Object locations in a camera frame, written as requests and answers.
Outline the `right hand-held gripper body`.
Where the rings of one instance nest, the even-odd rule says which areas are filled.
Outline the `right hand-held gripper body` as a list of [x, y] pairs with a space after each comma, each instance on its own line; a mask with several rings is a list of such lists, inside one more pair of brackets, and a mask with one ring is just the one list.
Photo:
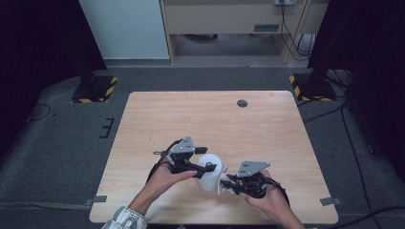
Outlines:
[[266, 186], [273, 184], [271, 178], [262, 174], [262, 170], [269, 166], [268, 162], [244, 161], [236, 174], [237, 193], [263, 198], [266, 195]]

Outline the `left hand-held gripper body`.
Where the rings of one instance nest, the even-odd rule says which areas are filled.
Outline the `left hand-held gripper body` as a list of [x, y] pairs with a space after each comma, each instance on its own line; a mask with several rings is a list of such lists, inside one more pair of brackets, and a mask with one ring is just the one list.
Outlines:
[[155, 155], [160, 155], [160, 160], [154, 165], [153, 171], [156, 171], [163, 163], [169, 164], [169, 169], [173, 174], [188, 171], [187, 165], [192, 163], [190, 157], [194, 155], [195, 149], [190, 136], [175, 140], [166, 150], [155, 152]]

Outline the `white tissue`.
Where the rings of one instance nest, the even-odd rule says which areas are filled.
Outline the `white tissue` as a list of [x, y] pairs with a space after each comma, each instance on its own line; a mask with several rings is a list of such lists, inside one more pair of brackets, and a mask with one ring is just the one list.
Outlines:
[[220, 174], [220, 176], [219, 176], [219, 179], [218, 179], [217, 195], [220, 195], [220, 194], [221, 194], [221, 192], [220, 192], [220, 181], [221, 181], [221, 180], [228, 180], [228, 181], [229, 181], [229, 178], [228, 178], [228, 176], [226, 175], [226, 172], [227, 172], [227, 166], [224, 165], [224, 167], [223, 167], [223, 169], [222, 169], [222, 172], [221, 172], [221, 174]]

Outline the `white cylindrical container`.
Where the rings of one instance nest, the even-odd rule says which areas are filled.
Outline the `white cylindrical container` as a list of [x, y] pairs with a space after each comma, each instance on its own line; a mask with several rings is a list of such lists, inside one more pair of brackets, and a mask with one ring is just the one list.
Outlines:
[[206, 165], [215, 165], [213, 172], [206, 172], [199, 180], [199, 186], [208, 192], [213, 192], [218, 190], [220, 176], [224, 170], [224, 164], [222, 160], [214, 154], [206, 154], [201, 156], [197, 164], [205, 167]]

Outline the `person's right hand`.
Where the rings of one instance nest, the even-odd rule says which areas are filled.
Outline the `person's right hand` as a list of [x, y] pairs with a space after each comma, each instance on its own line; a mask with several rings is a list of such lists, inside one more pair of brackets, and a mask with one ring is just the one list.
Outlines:
[[242, 197], [248, 205], [260, 209], [270, 219], [277, 222], [280, 222], [289, 210], [289, 205], [281, 191], [271, 184], [266, 186], [266, 194], [263, 198], [254, 198], [247, 194], [242, 194]]

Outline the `person's left hand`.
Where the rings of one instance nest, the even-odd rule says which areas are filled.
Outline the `person's left hand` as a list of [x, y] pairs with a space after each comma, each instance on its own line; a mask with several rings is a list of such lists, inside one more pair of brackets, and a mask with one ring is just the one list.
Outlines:
[[148, 191], [151, 199], [155, 201], [163, 193], [169, 190], [173, 185], [185, 181], [197, 174], [196, 171], [185, 171], [177, 174], [172, 174], [167, 165], [160, 165], [156, 172], [147, 182]]

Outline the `person's left striped sleeve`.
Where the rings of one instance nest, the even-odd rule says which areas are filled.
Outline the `person's left striped sleeve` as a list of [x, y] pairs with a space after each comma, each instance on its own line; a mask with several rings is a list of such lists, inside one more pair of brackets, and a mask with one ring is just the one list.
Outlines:
[[144, 215], [121, 206], [101, 229], [147, 229], [149, 220]]

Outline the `striped-edge black stand base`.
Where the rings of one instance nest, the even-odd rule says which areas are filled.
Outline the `striped-edge black stand base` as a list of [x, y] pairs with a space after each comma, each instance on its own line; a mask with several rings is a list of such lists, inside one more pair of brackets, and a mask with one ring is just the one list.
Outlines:
[[115, 76], [95, 76], [90, 82], [81, 80], [72, 96], [73, 103], [106, 102], [117, 83]]
[[333, 101], [336, 93], [329, 82], [311, 79], [310, 73], [294, 73], [288, 77], [299, 101]]

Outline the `white board panel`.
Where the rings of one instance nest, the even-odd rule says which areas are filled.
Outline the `white board panel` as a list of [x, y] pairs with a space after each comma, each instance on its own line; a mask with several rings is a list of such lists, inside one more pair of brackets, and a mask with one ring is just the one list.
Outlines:
[[168, 59], [160, 0], [79, 0], [104, 59]]

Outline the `light wooden desk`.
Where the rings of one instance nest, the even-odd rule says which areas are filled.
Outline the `light wooden desk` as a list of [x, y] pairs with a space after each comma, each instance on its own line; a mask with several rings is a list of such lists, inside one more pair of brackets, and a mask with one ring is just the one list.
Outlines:
[[[281, 60], [288, 63], [302, 34], [319, 31], [330, 0], [298, 0], [292, 7], [274, 0], [160, 0], [170, 57], [179, 35], [271, 34]], [[255, 32], [255, 24], [279, 24], [277, 32]]]

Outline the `grey rectangular desk label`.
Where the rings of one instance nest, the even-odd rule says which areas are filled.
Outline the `grey rectangular desk label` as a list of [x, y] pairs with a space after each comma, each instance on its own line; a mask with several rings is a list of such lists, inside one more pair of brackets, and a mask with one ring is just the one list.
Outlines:
[[279, 24], [255, 24], [255, 32], [277, 32], [280, 28]]

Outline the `black curtain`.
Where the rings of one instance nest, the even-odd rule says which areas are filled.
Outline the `black curtain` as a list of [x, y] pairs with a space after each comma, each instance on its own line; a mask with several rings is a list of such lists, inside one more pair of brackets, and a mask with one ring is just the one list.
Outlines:
[[309, 60], [314, 84], [347, 70], [372, 149], [405, 179], [405, 0], [330, 0]]
[[40, 93], [106, 68], [79, 0], [0, 0], [0, 160]]

